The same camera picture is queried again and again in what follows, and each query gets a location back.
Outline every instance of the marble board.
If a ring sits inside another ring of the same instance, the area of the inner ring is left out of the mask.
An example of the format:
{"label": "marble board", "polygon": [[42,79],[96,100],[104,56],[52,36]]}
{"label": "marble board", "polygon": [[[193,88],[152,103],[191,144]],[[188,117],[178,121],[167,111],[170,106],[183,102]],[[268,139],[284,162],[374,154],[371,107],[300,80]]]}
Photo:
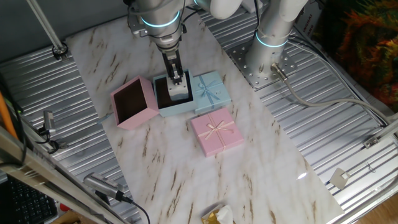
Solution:
{"label": "marble board", "polygon": [[[217,70],[231,96],[227,109],[242,146],[205,158],[190,126],[193,111],[160,115],[133,131],[103,122],[131,194],[151,223],[201,223],[222,203],[236,223],[326,223],[343,213],[316,173],[254,94],[211,32],[194,15],[186,22],[180,55],[193,76]],[[165,73],[149,38],[131,34],[127,18],[67,39],[99,117],[112,112],[109,94],[137,75]],[[141,217],[146,223],[144,214]]]}

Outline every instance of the keyboard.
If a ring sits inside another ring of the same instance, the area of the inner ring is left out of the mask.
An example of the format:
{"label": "keyboard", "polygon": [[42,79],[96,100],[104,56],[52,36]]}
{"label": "keyboard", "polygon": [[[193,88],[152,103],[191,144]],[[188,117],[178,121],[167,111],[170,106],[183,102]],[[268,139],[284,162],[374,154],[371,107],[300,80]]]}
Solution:
{"label": "keyboard", "polygon": [[5,220],[4,223],[38,224],[57,214],[54,199],[17,179],[7,178],[0,188],[0,213],[2,217],[7,216],[0,219],[1,223]]}

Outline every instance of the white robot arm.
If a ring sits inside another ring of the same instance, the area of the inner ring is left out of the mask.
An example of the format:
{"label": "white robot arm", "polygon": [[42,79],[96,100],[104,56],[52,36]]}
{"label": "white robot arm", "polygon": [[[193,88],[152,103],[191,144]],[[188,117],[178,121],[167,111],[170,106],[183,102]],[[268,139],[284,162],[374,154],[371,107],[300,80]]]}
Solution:
{"label": "white robot arm", "polygon": [[[279,63],[284,44],[294,19],[307,0],[271,0],[261,16],[251,49],[246,55],[249,67],[257,75],[269,74],[271,65]],[[136,0],[129,6],[129,23],[142,21],[146,35],[162,52],[167,70],[167,89],[171,100],[188,98],[186,75],[183,72],[178,45],[182,34],[182,9],[196,4],[217,19],[226,19],[239,8],[242,0]]]}

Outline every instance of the open pink box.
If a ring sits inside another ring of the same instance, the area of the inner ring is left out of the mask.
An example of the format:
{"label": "open pink box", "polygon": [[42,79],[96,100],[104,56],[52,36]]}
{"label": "open pink box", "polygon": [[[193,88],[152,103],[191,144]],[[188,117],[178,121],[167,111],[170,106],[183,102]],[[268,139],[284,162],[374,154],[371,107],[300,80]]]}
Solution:
{"label": "open pink box", "polygon": [[195,118],[191,124],[206,157],[244,142],[226,108]]}
{"label": "open pink box", "polygon": [[152,83],[140,76],[113,91],[111,100],[119,128],[133,130],[159,114]]}

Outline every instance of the colorful fabric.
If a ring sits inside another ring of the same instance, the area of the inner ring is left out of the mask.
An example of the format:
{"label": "colorful fabric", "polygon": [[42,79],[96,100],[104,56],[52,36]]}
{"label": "colorful fabric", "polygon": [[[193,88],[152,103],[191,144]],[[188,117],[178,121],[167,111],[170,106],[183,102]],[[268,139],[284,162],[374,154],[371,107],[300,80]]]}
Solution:
{"label": "colorful fabric", "polygon": [[398,112],[398,0],[329,0],[315,38],[370,94]]}

